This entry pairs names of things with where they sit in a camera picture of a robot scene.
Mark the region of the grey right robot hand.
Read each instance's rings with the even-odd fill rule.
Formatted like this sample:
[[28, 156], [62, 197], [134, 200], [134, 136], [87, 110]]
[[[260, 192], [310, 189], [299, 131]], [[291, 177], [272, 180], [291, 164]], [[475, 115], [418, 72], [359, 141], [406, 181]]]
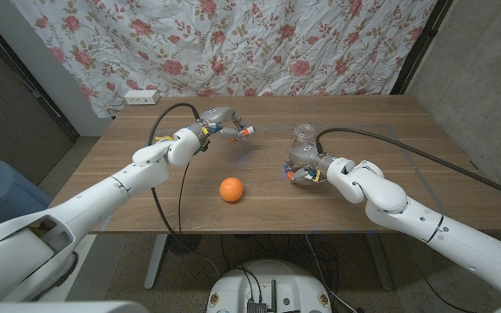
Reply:
[[333, 161], [330, 154], [320, 153], [315, 144], [304, 143], [288, 153], [283, 170], [291, 183], [321, 183]]

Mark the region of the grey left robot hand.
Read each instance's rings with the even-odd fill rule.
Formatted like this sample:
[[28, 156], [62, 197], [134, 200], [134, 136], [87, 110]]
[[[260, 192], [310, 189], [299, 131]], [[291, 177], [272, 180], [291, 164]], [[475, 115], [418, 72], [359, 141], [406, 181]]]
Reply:
[[199, 141], [199, 151], [206, 151], [210, 143], [209, 137], [218, 134], [236, 142], [255, 133], [253, 126], [246, 126], [243, 118], [230, 107], [216, 107], [202, 113], [188, 129]]

